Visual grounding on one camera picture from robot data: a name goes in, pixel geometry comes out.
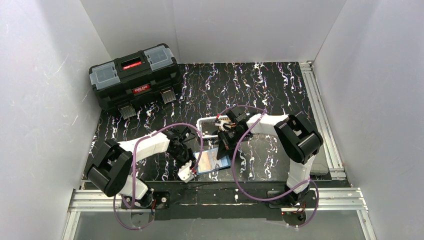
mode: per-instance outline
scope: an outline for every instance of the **black marble surface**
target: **black marble surface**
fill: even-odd
[[[102,111],[93,137],[90,160],[105,139],[129,141],[172,123],[196,125],[199,118],[216,116],[240,104],[266,108],[270,115],[302,112],[315,125],[298,62],[180,64],[184,87],[177,101],[152,102],[123,119]],[[190,147],[199,151],[192,140]],[[205,143],[203,149],[217,146]],[[256,135],[241,147],[236,162],[240,181],[286,181],[289,158],[271,135]],[[175,181],[178,169],[165,153],[137,163],[137,177],[145,181]],[[198,181],[233,181],[230,169],[199,175]]]

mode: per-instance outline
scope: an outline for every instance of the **wire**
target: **wire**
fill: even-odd
[[[152,221],[150,221],[149,223],[147,223],[147,224],[146,224],[146,225],[144,225],[144,226],[131,227],[131,226],[127,226],[127,225],[125,225],[125,223],[123,223],[123,222],[121,221],[121,219],[119,218],[119,216],[118,216],[118,212],[117,212],[117,209],[116,209],[116,206],[115,206],[116,199],[117,199],[117,196],[116,196],[116,195],[115,195],[115,196],[113,196],[113,213],[115,214],[116,220],[118,221],[118,223],[119,223],[119,224],[121,224],[121,226],[122,226],[122,227],[124,227],[124,228],[126,228],[126,229],[128,229],[128,230],[141,230],[141,229],[146,228],[147,226],[149,226],[150,224],[152,224],[152,223],[155,221],[155,215],[153,215],[153,220],[152,220]]]
[[[230,125],[230,124],[228,124],[228,123],[224,123],[223,125],[222,125],[222,127],[225,129],[225,130],[227,130],[227,131],[230,131],[231,130],[231,128],[233,128],[235,125]]]
[[[154,199],[153,205],[151,206],[151,215],[155,216],[155,212],[153,212],[153,209],[156,207],[156,198]]]
[[[310,215],[310,217],[302,224],[300,224],[299,226],[295,226],[298,228],[301,228],[303,226],[305,226],[306,224],[308,224],[315,216],[315,214],[317,213],[318,210],[318,205],[319,205],[319,201],[320,201],[320,193],[318,192],[318,186],[317,184],[311,179],[310,182],[315,186],[315,193],[316,193],[316,203],[315,203],[315,208],[313,209],[312,214]]]
[[[163,132],[163,131],[165,131],[165,130],[167,130],[167,129],[170,129],[170,128],[173,128],[173,127],[176,127],[176,126],[186,126],[186,127],[189,127],[189,128],[192,128],[192,129],[194,129],[196,132],[197,132],[197,134],[199,135],[199,138],[200,138],[200,152],[199,152],[199,155],[198,155],[198,158],[197,158],[197,160],[196,160],[196,163],[194,164],[194,166],[193,166],[193,168],[192,168],[192,170],[193,169],[196,169],[197,167],[198,167],[198,165],[199,165],[199,161],[200,161],[200,159],[201,159],[201,157],[202,157],[202,151],[203,151],[203,137],[202,137],[202,133],[197,129],[197,127],[195,127],[195,126],[193,126],[193,125],[191,125],[191,124],[188,124],[188,123],[183,123],[183,122],[180,122],[180,123],[174,123],[174,124],[171,124],[171,125],[168,125],[168,126],[166,126],[166,127],[164,127],[164,128],[162,128],[162,129],[160,129],[160,130],[158,130],[158,131],[156,131],[156,132],[154,132],[154,133],[152,133],[151,135],[146,135],[146,136],[144,136],[144,137],[141,137],[136,143],[135,143],[135,145],[134,145],[134,151],[133,151],[133,155],[132,155],[132,201],[131,201],[131,205],[130,205],[130,208],[133,208],[134,207],[134,205],[135,205],[135,203],[136,203],[136,201],[135,201],[135,199],[136,199],[136,162],[137,162],[137,148],[138,148],[138,146],[139,146],[139,143],[141,142],[141,141],[143,141],[143,140],[146,140],[146,139],[149,139],[149,138],[151,138],[151,137],[154,137],[155,135],[157,135],[157,134],[159,134],[159,133],[161,133],[161,132]]]
[[[303,205],[300,204],[299,207],[297,208],[297,210],[294,211],[293,213],[295,213],[295,214],[301,214],[301,213],[303,213],[305,211],[305,209],[306,209],[306,201],[303,202]]]
[[[237,145],[235,146],[235,149],[234,149],[234,153],[232,154],[232,160],[231,160],[231,173],[232,173],[232,178],[234,179],[234,183],[235,183],[235,185],[237,185],[237,187],[238,187],[238,189],[240,190],[240,192],[242,192],[244,195],[246,195],[248,198],[250,198],[250,199],[253,199],[253,200],[255,200],[255,201],[260,201],[260,202],[269,202],[269,201],[275,201],[275,200],[277,200],[277,199],[280,199],[280,198],[283,198],[283,197],[285,197],[286,195],[288,195],[289,193],[291,193],[291,192],[293,192],[295,189],[297,189],[298,187],[300,187],[300,186],[302,186],[303,184],[306,184],[306,183],[308,183],[308,182],[312,182],[314,185],[315,185],[315,191],[316,191],[316,205],[315,205],[315,209],[313,210],[313,213],[312,213],[312,215],[311,215],[311,217],[307,220],[307,221],[305,221],[305,223],[303,223],[302,225],[299,225],[299,227],[303,227],[303,226],[305,226],[307,223],[309,223],[310,221],[311,221],[311,219],[315,216],[315,213],[317,212],[317,209],[318,209],[318,202],[319,202],[319,198],[320,198],[320,195],[319,195],[319,193],[318,193],[318,187],[317,187],[317,185],[315,184],[315,182],[313,181],[313,180],[311,180],[310,178],[309,178],[309,180],[304,180],[304,181],[302,181],[302,182],[300,182],[300,183],[298,183],[297,185],[295,185],[294,187],[292,187],[292,188],[290,188],[290,190],[288,190],[288,191],[286,191],[286,192],[284,192],[284,193],[282,193],[282,194],[280,194],[280,195],[278,195],[278,196],[274,196],[274,197],[270,197],[270,198],[259,198],[259,197],[255,197],[255,196],[252,196],[252,195],[250,195],[249,193],[247,193],[243,188],[242,188],[242,186],[240,185],[240,183],[239,183],[239,181],[237,180],[237,177],[236,177],[236,168],[235,168],[235,162],[236,162],[236,155],[237,155],[237,150],[239,149],[239,147],[240,147],[240,144],[242,143],[242,141],[243,141],[243,139],[245,138],[245,136],[248,134],[248,133],[250,133],[250,131],[261,121],[261,119],[262,119],[262,117],[265,115],[265,113],[267,113],[267,110],[266,109],[260,109],[260,108],[257,108],[257,107],[254,107],[254,106],[247,106],[247,105],[236,105],[236,106],[232,106],[232,107],[228,107],[228,108],[226,108],[225,110],[223,110],[221,113],[220,113],[220,115],[223,113],[223,112],[225,112],[226,110],[228,110],[228,109],[232,109],[232,108],[234,108],[234,107],[245,107],[245,108],[253,108],[253,109],[257,109],[257,110],[260,110],[260,111],[262,111],[262,113],[261,113],[261,115],[260,115],[260,117],[247,129],[247,131],[245,132],[245,133],[243,133],[243,135],[240,137],[240,139],[238,140],[238,142],[237,142]]]
[[[199,151],[199,155],[198,155],[198,158],[197,158],[194,166],[191,168],[191,171],[193,172],[193,170],[196,170],[196,168],[198,167],[199,161],[200,161],[200,159],[202,157],[202,152],[203,152],[203,137],[202,137],[202,133],[197,129],[197,127],[195,127],[195,126],[193,126],[191,124],[188,124],[188,123],[184,123],[184,122],[174,123],[174,124],[168,125],[168,126],[166,126],[164,128],[161,128],[160,130],[158,130],[158,131],[156,131],[156,132],[154,132],[154,133],[152,133],[150,135],[146,135],[146,136],[141,137],[135,143],[135,145],[134,145],[134,151],[133,151],[133,155],[132,155],[132,201],[131,201],[131,205],[127,204],[127,201],[124,200],[124,198],[122,198],[122,201],[123,201],[124,205],[127,208],[129,208],[129,209],[134,208],[135,203],[136,203],[136,163],[137,163],[137,160],[136,159],[137,159],[137,148],[139,146],[139,143],[142,142],[142,141],[144,141],[144,140],[146,140],[146,139],[149,139],[151,137],[154,137],[155,135],[157,135],[157,134],[159,134],[159,133],[161,133],[161,132],[163,132],[163,131],[165,131],[167,129],[170,129],[170,128],[173,128],[173,127],[176,127],[176,126],[186,126],[186,127],[189,127],[189,128],[194,129],[197,132],[197,134],[198,134],[198,136],[200,138],[200,151]],[[134,227],[130,227],[130,226],[125,225],[120,220],[120,218],[118,217],[117,211],[115,209],[115,201],[116,201],[116,195],[113,197],[113,212],[115,213],[115,217],[118,220],[118,222],[124,228],[129,229],[129,230],[139,230],[139,229],[143,229],[143,228],[147,227],[151,223],[151,222],[149,222],[149,224],[147,224],[146,226],[143,226],[142,228],[134,228]]]

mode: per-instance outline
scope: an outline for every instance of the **toolbox lid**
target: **toolbox lid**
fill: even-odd
[[[174,57],[174,55],[172,54],[171,49],[166,48],[163,45],[145,50],[144,55],[147,57],[147,61],[149,62],[152,71],[173,64],[171,58]]]
[[[97,90],[104,89],[121,82],[117,75],[117,70],[113,61],[93,67],[91,71],[91,85],[95,85]]]

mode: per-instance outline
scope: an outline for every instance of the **toolbox logo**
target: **toolbox logo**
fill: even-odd
[[[132,93],[133,94],[139,94],[139,93],[141,93],[143,91],[146,91],[149,88],[150,88],[150,85],[149,84],[146,84],[146,85],[143,85],[143,86],[139,86],[139,87],[133,89],[132,90]]]

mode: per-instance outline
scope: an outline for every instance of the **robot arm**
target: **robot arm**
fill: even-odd
[[[188,127],[181,132],[171,128],[154,136],[150,134],[150,138],[137,146],[136,161],[166,152],[181,166],[178,176],[183,181],[188,182],[195,177],[190,171],[190,167],[195,161],[193,151],[183,143],[190,134],[191,131]],[[133,162],[132,151],[139,139],[119,143],[112,139],[107,139],[92,161],[87,164],[84,175],[106,196],[112,197],[116,194],[132,196],[133,177],[128,175],[128,173]],[[135,185],[135,198],[137,200],[141,200],[149,193],[152,193],[142,180],[136,179]]]
[[[324,141],[320,133],[301,113],[297,115],[248,115],[244,112],[244,108],[234,107],[228,111],[227,116],[232,123],[235,123],[235,127],[231,132],[218,133],[220,137],[218,158],[232,153],[240,137],[261,117],[250,132],[278,137],[290,157],[290,170],[284,190],[288,191],[309,179],[312,163]],[[305,183],[287,195],[285,201],[294,205],[305,196],[308,190],[309,184]]]

